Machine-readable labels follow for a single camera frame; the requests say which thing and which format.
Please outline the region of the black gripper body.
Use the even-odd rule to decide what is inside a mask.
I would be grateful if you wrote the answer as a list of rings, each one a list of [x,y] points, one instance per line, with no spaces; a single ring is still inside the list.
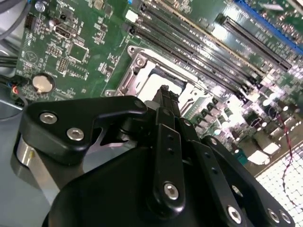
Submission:
[[[48,227],[220,227],[222,221],[204,179],[180,162],[185,207],[162,218],[149,207],[154,156],[145,148],[127,151],[65,185],[45,221]]]

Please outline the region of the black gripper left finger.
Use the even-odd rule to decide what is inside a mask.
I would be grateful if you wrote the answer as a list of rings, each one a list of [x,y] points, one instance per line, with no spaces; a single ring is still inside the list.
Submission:
[[[135,148],[154,156],[149,207],[185,207],[181,135],[163,85],[151,101],[135,96],[33,103],[22,116],[15,154],[53,204],[72,180]]]

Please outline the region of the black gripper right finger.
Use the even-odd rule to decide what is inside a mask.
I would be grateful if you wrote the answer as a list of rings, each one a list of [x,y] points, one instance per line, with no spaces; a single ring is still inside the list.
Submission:
[[[199,138],[180,116],[178,95],[167,92],[182,151],[192,161],[191,195],[200,227],[294,227],[282,205],[216,138]]]

